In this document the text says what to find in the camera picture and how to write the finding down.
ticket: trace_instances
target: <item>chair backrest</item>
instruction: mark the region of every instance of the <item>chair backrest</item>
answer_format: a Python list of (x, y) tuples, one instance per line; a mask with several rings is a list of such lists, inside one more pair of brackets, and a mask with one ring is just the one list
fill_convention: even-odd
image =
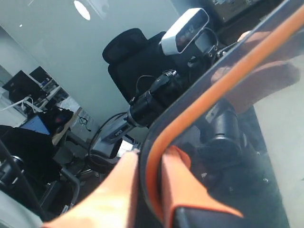
[(108, 72), (128, 102), (135, 96), (140, 76), (153, 76), (144, 77), (138, 83), (139, 94), (142, 94), (163, 71), (187, 71), (187, 63), (193, 54), (165, 56), (159, 45), (164, 34), (160, 32), (147, 40), (140, 29), (133, 28), (118, 35), (104, 49), (103, 57), (109, 63)]

